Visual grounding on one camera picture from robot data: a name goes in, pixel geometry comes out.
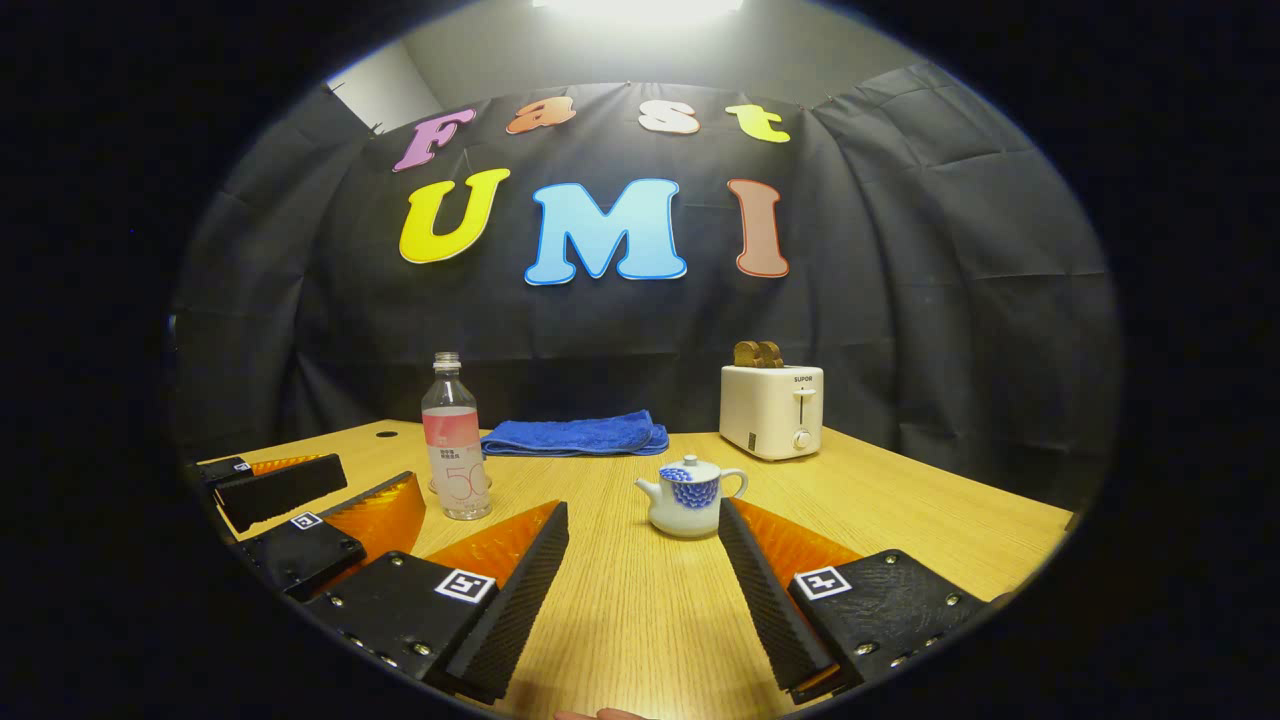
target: teapot spout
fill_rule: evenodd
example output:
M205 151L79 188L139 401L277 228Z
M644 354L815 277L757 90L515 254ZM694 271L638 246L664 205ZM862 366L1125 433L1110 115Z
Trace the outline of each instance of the teapot spout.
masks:
M649 496L650 505L662 500L662 486L646 482L644 478L636 478L636 487Z

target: folded towel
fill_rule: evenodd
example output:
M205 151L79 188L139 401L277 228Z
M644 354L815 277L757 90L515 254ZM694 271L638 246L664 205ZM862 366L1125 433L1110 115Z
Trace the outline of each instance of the folded towel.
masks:
M499 423L480 441L485 455L657 455L669 445L667 429L655 425L648 410L617 418L567 423Z

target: white toaster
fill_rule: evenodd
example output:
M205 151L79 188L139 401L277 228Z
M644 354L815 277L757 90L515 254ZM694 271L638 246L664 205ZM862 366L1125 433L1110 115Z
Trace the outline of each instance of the white toaster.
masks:
M822 368L721 368L721 434L765 460L822 447Z

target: white teapot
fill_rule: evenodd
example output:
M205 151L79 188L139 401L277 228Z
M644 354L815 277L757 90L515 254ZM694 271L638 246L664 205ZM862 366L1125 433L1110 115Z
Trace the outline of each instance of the white teapot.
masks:
M719 528L719 501L724 497L721 480L726 475L742 478L733 497L746 492L746 473L737 468L721 470L719 465L686 455L658 470L660 484L636 478L636 487L649 496L649 521L659 530L681 538L696 538Z

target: teapot handle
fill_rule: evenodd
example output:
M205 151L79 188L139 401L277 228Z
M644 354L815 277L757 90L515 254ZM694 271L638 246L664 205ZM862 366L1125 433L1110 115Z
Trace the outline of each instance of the teapot handle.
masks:
M742 478L742 487L737 488L737 492L733 493L733 497L742 497L742 493L746 492L746 473L739 470L737 468L730 468L728 470L721 473L721 479L723 480L727 475L737 475L739 478Z

